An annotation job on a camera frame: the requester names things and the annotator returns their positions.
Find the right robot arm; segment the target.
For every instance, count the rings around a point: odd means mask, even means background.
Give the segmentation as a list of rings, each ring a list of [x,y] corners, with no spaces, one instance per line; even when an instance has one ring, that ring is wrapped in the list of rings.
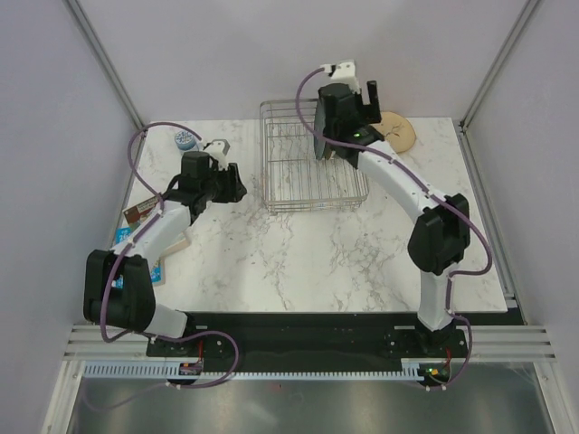
[[[314,130],[317,159],[336,156],[381,186],[403,208],[413,223],[407,251],[421,271],[421,298],[417,312],[422,324],[414,333],[416,349],[436,355],[447,344],[444,330],[451,322],[446,278],[463,260],[470,245],[470,228],[453,210],[470,215],[462,194],[453,196],[430,187],[394,152],[377,122],[379,102],[374,81],[367,83],[370,102],[348,85],[333,83],[318,89]]]

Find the cream plate with blue bird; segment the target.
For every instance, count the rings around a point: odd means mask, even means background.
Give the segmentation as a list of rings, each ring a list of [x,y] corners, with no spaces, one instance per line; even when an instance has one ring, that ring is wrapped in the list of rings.
[[[375,128],[397,154],[410,150],[415,143],[416,134],[410,121],[392,111],[383,111]]]

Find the dark teal plate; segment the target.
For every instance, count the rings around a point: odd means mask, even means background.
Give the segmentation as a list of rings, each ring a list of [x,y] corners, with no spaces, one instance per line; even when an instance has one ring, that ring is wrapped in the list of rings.
[[[325,159],[326,154],[326,139],[324,138],[324,128],[326,126],[326,113],[324,107],[324,100],[318,98],[316,111],[314,116],[314,154],[317,160]]]

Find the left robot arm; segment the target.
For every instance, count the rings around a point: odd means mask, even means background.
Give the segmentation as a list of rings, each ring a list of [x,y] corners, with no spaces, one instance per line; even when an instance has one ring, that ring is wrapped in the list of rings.
[[[238,165],[220,153],[189,151],[182,155],[180,173],[160,194],[146,220],[110,250],[94,250],[87,258],[83,295],[84,318],[101,326],[164,336],[179,355],[198,346],[198,333],[187,314],[157,303],[150,277],[169,245],[205,211],[208,203],[238,203],[247,194]]]

